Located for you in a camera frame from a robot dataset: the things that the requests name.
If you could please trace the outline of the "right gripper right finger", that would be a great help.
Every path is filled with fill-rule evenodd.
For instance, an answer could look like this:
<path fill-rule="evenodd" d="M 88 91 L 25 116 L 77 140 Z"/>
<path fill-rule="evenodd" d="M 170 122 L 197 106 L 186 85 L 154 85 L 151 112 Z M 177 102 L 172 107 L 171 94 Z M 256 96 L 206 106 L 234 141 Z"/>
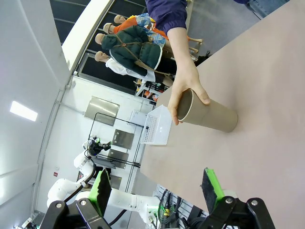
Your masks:
<path fill-rule="evenodd" d="M 199 229 L 274 229 L 275 225 L 265 202 L 261 198 L 250 198 L 242 202 L 226 195 L 214 170 L 205 168 L 201 188 L 209 215 L 198 226 Z"/>

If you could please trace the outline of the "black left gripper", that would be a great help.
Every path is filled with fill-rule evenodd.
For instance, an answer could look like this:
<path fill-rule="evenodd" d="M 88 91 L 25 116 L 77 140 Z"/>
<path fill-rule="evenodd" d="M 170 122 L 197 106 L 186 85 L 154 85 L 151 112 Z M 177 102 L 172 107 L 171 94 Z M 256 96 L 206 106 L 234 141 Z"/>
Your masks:
<path fill-rule="evenodd" d="M 100 139 L 97 137 L 94 137 L 89 141 L 89 146 L 88 146 L 88 153 L 91 156 L 96 156 L 98 155 L 102 150 L 107 151 L 111 147 L 111 142 L 108 143 L 103 143 L 100 145 Z"/>

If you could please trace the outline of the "person's bare hand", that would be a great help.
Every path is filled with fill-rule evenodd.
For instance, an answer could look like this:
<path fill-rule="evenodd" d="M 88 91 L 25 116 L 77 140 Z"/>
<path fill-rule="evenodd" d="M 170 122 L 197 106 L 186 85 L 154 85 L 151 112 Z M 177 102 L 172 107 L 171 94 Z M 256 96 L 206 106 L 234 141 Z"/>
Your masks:
<path fill-rule="evenodd" d="M 177 68 L 177 73 L 172 86 L 171 97 L 167 106 L 175 125 L 179 124 L 177 108 L 182 93 L 188 89 L 193 90 L 203 104 L 208 105 L 210 103 L 210 98 L 201 85 L 197 68 L 192 64 L 185 68 Z"/>

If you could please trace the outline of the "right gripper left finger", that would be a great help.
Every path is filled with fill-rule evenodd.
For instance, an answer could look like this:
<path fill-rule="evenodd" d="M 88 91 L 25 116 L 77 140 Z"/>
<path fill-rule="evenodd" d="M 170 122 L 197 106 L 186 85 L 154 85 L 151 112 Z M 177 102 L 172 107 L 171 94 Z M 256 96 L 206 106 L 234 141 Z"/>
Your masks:
<path fill-rule="evenodd" d="M 107 170 L 97 175 L 89 196 L 72 204 L 53 201 L 40 225 L 41 229 L 110 229 L 104 213 L 112 188 Z"/>

